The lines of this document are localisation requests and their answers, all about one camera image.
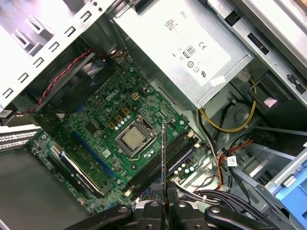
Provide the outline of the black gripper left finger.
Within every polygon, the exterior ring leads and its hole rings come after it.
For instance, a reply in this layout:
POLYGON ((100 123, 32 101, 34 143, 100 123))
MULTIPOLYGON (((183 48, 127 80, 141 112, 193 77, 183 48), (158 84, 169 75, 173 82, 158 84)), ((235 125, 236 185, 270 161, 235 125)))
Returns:
POLYGON ((162 183, 151 185, 151 199, 131 208, 116 205, 66 229, 68 230, 163 230, 165 224, 165 192, 162 183))

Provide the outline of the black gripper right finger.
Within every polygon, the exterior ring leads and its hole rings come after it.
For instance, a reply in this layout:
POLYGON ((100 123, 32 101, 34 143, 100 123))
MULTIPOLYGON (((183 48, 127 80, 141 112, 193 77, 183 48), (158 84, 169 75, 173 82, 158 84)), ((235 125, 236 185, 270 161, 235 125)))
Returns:
POLYGON ((167 183, 174 230, 277 230, 278 227, 243 199, 219 191, 208 191, 209 206, 202 214, 187 200, 178 197, 179 185, 167 183))

